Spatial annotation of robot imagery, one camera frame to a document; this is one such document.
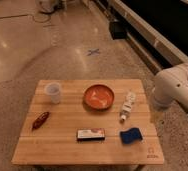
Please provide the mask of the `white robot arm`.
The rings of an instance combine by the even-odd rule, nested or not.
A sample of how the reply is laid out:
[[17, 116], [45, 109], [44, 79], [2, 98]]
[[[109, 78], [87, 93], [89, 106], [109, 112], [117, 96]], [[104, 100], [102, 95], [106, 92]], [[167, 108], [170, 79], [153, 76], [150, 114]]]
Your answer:
[[168, 108], [174, 100], [188, 108], [188, 63], [158, 72], [151, 97], [157, 108]]

